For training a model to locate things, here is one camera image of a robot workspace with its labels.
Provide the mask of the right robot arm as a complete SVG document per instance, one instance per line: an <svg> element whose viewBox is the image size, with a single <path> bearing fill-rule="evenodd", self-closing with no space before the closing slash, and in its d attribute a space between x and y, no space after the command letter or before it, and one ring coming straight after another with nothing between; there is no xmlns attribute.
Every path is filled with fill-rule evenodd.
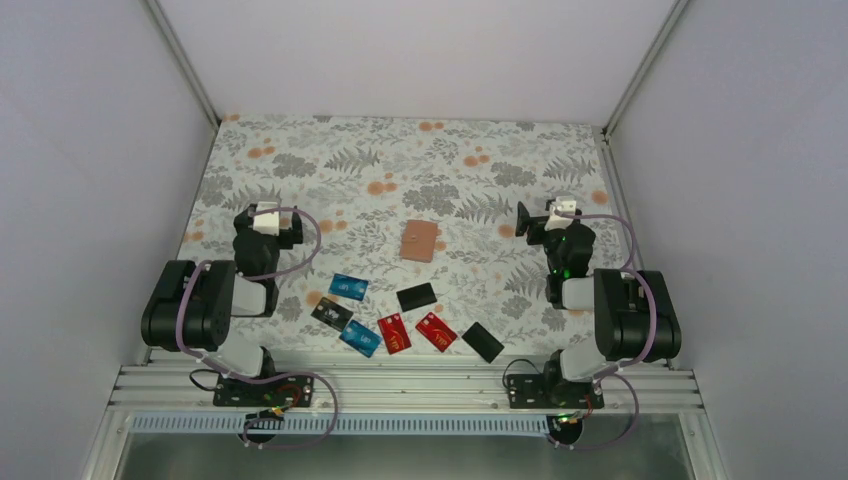
<svg viewBox="0 0 848 480"><path fill-rule="evenodd" d="M619 268L591 269L597 235L587 223L593 217L565 197L546 208L546 215L533 216L519 203L515 233L546 255L551 306L594 315L595 343L554 353L542 373L544 399L565 407L580 388L595 387L625 367L676 357L682 331L661 272L634 269L633 252Z"/></svg>

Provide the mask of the brown leather card holder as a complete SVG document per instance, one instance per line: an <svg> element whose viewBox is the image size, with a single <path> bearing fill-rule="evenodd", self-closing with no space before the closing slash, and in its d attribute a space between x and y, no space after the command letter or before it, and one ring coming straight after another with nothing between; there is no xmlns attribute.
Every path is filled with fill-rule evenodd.
<svg viewBox="0 0 848 480"><path fill-rule="evenodd" d="M401 259L430 263L435 252L438 225L423 220L408 220L401 236Z"/></svg>

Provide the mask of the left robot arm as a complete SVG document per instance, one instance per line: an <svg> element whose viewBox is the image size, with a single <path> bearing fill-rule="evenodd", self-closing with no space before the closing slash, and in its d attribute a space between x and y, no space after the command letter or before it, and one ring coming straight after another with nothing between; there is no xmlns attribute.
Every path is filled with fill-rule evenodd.
<svg viewBox="0 0 848 480"><path fill-rule="evenodd" d="M269 351L231 328L233 318L265 318L277 305L280 253L304 242L302 211L248 205L233 220L230 260L166 263L140 321L144 343L182 352L225 378L255 405L278 391Z"/></svg>

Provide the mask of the aluminium rail frame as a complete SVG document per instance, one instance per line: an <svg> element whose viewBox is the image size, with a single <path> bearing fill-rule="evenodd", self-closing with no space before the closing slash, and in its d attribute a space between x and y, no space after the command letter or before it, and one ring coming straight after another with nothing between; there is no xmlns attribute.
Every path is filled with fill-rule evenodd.
<svg viewBox="0 0 848 480"><path fill-rule="evenodd" d="M311 403L287 417L296 433L412 433L428 430L462 434L539 434L549 412L514 408L502 386L505 369L517 370L515 357L486 363L469 355L378 352L282 352L280 370L309 373ZM84 475L113 479L134 431L223 433L243 414L240 407L217 407L213 396L193 387L188 373L194 359L151 349L143 363L122 367L101 419ZM673 415L690 474L722 479L725 470L693 372L665 363L620 370L600 385L603 402L592 415Z"/></svg>

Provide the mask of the red VIP card right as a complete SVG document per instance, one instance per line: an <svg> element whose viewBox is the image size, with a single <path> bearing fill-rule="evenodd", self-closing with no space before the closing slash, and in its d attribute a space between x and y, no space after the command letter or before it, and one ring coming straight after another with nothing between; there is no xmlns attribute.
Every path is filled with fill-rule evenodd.
<svg viewBox="0 0 848 480"><path fill-rule="evenodd" d="M441 353L457 339L456 332L433 312L425 315L415 325L415 329Z"/></svg>

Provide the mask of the blue card upper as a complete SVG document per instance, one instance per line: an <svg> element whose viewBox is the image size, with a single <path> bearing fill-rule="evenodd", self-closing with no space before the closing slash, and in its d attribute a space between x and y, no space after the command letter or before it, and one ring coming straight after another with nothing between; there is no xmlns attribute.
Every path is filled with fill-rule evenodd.
<svg viewBox="0 0 848 480"><path fill-rule="evenodd" d="M366 296L368 286L368 280L336 273L333 275L331 280L329 292L339 297L355 301L363 301Z"/></svg>

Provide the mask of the black card right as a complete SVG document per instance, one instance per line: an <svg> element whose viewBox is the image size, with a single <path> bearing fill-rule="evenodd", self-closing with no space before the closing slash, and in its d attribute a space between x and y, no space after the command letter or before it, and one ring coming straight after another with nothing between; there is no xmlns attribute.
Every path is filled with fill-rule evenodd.
<svg viewBox="0 0 848 480"><path fill-rule="evenodd" d="M485 362L491 364L503 351L504 345L481 323L473 323L462 335L467 343Z"/></svg>

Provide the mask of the black card centre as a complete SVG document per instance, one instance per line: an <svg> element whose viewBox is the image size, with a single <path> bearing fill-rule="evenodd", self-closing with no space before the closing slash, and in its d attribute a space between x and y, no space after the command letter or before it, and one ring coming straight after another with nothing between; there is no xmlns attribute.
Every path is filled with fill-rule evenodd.
<svg viewBox="0 0 848 480"><path fill-rule="evenodd" d="M430 283L423 283L396 292L402 312L408 312L437 302Z"/></svg>

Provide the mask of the red vip card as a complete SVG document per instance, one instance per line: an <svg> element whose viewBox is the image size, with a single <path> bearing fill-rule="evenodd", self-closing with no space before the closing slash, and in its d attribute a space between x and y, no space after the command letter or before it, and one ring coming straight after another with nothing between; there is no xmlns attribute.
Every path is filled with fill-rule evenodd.
<svg viewBox="0 0 848 480"><path fill-rule="evenodd" d="M457 339L456 332L433 312L425 315L415 325L415 329L441 353Z"/></svg>
<svg viewBox="0 0 848 480"><path fill-rule="evenodd" d="M411 347L411 340L399 313L380 318L377 324L390 355Z"/></svg>

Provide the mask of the black VIP card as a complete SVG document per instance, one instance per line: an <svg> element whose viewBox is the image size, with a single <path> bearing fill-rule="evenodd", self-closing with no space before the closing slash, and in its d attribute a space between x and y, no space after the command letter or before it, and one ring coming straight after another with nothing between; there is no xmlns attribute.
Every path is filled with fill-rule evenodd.
<svg viewBox="0 0 848 480"><path fill-rule="evenodd" d="M342 332L353 317L353 312L327 297L322 297L311 312L319 322Z"/></svg>

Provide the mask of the red VIP card left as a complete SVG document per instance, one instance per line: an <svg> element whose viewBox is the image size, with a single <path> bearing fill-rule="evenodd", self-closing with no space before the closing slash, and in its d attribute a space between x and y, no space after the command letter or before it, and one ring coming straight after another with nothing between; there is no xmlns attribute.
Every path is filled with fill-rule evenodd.
<svg viewBox="0 0 848 480"><path fill-rule="evenodd" d="M377 324L390 355L411 347L411 340L399 313L380 318Z"/></svg>

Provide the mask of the floral table mat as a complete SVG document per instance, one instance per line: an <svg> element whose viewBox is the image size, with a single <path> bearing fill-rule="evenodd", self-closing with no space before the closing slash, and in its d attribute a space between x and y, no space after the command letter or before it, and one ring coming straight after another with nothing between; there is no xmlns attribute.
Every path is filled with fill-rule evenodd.
<svg viewBox="0 0 848 480"><path fill-rule="evenodd" d="M274 314L233 322L244 337L278 351L344 351L338 333L311 316L339 273L369 281L364 300L345 306L370 329L399 311L397 291L430 283L429 311L454 331L479 322L506 354L545 356L594 342L592 314L547 302L545 255L515 236L518 202L542 215L558 196L593 217L592 265L622 265L626 236L609 219L588 125L233 115L219 129L179 255L230 259L238 213L259 201L295 206L308 214L304 242L280 257ZM430 263L400 258L408 220L438 225Z"/></svg>

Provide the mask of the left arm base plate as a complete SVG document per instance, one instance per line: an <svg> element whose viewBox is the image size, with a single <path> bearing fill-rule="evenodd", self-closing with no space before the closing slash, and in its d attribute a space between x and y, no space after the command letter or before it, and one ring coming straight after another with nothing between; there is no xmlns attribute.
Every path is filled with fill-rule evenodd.
<svg viewBox="0 0 848 480"><path fill-rule="evenodd" d="M313 390L314 379L303 375L287 376L266 384L251 384L220 376L212 403L216 407L308 408Z"/></svg>

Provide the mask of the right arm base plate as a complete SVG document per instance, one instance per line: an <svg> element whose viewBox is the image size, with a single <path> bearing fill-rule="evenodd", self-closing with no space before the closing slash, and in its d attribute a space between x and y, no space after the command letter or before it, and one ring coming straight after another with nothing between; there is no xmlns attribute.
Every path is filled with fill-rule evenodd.
<svg viewBox="0 0 848 480"><path fill-rule="evenodd" d="M505 380L512 409L601 409L603 394L589 382L546 380L541 374L510 374Z"/></svg>

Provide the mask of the blue VIP card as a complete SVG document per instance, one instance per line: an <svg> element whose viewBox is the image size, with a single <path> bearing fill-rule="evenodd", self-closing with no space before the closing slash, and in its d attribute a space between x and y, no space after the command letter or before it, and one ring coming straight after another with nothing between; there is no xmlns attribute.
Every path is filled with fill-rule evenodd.
<svg viewBox="0 0 848 480"><path fill-rule="evenodd" d="M356 320L347 323L339 339L366 358L371 358L382 342L379 334Z"/></svg>

